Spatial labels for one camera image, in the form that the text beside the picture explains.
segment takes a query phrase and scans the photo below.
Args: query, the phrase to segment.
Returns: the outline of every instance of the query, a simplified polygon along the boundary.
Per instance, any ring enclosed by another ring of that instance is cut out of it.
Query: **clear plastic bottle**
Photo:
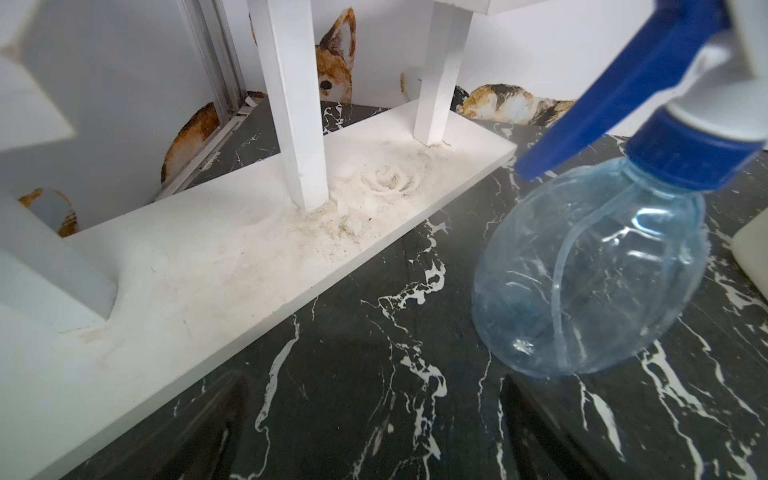
[[[709,253],[704,202],[626,157],[578,167],[521,201],[475,274],[485,345],[529,376],[588,373],[661,336]]]

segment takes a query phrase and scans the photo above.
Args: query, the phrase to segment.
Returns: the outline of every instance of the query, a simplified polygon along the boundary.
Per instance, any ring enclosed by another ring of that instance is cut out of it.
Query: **blue bottle cap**
[[[661,107],[627,142],[626,152],[633,164],[676,187],[716,190],[762,148],[762,141],[734,141],[696,130]]]

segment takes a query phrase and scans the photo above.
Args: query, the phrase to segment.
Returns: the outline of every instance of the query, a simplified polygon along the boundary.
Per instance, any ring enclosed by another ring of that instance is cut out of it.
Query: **black marble surface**
[[[380,110],[324,104],[323,120],[333,131]],[[484,126],[518,154],[543,134]],[[548,176],[620,156],[623,144],[604,136]],[[262,104],[191,186],[276,152]],[[768,307],[729,248],[768,207],[768,155],[707,195],[707,271],[659,341],[603,372],[535,380],[478,340],[470,291],[498,223],[545,180],[497,169],[67,478],[113,472],[116,458],[232,375],[247,391],[236,480],[519,478],[500,394],[513,381],[612,478],[768,477]],[[564,477],[546,455],[535,458],[539,478]]]

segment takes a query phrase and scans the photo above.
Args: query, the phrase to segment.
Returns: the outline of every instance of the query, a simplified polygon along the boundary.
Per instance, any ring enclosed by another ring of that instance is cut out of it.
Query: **white shelf board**
[[[546,2],[546,0],[435,0],[436,2],[453,5],[469,10],[470,12],[494,15],[497,13],[527,7],[534,3]]]
[[[515,151],[453,113],[425,147],[415,113],[325,136],[332,200],[311,214],[278,154],[68,237],[118,299],[106,323],[67,333],[0,310],[0,478],[59,478]]]

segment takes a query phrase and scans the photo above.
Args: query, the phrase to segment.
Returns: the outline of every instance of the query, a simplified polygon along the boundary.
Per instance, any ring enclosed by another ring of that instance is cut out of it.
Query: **white wooden leg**
[[[442,141],[462,65],[472,12],[444,3],[432,6],[427,57],[413,136],[424,145]]]
[[[249,0],[253,31],[293,201],[328,200],[310,0]]]
[[[0,191],[0,303],[57,331],[103,322],[118,287]]]

